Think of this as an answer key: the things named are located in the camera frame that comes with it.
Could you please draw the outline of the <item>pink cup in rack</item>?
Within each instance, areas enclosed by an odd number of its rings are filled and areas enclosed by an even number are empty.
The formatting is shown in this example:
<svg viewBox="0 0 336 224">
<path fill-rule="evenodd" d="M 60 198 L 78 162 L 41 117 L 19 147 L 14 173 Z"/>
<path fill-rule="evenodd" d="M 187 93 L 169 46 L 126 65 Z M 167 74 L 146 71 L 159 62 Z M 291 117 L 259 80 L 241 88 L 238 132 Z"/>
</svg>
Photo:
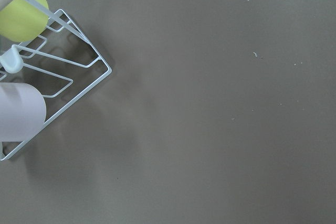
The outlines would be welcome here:
<svg viewBox="0 0 336 224">
<path fill-rule="evenodd" d="M 33 138 L 46 119 L 42 94 L 26 83 L 1 83 L 1 142 Z"/>
</svg>

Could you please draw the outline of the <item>yellow cup in rack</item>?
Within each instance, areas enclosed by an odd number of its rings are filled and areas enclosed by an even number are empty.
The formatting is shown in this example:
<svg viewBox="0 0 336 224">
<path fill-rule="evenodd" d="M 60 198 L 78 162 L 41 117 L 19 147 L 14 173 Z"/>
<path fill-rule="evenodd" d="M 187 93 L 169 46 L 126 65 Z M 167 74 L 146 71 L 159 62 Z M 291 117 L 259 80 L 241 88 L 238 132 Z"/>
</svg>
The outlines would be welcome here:
<svg viewBox="0 0 336 224">
<path fill-rule="evenodd" d="M 46 0 L 35 0 L 48 8 Z M 44 31 L 48 16 L 25 0 L 1 0 L 1 36 L 14 42 L 32 40 Z"/>
</svg>

